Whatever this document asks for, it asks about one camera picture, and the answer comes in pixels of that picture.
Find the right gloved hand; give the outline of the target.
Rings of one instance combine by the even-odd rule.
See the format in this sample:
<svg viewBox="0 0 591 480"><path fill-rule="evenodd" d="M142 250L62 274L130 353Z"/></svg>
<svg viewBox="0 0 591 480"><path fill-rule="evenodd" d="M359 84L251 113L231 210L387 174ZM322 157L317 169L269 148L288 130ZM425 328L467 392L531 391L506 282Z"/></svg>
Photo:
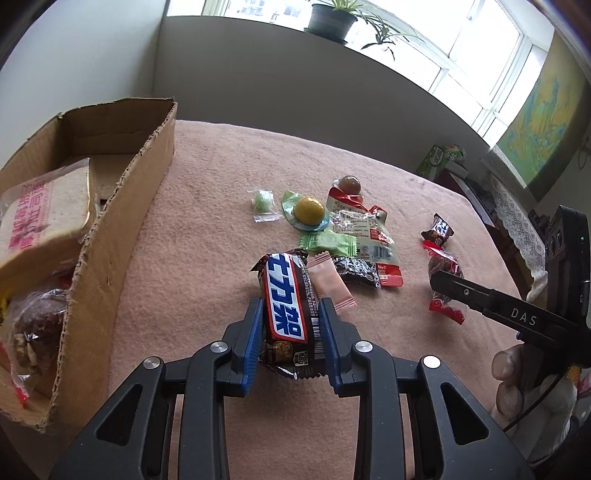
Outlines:
<svg viewBox="0 0 591 480"><path fill-rule="evenodd" d="M493 378L500 382L492 416L532 465L547 460L567 439L577 399L575 385L566 375L549 375L540 385L524 390L523 374L534 359L534 350L521 344L498 352L491 365Z"/></svg>

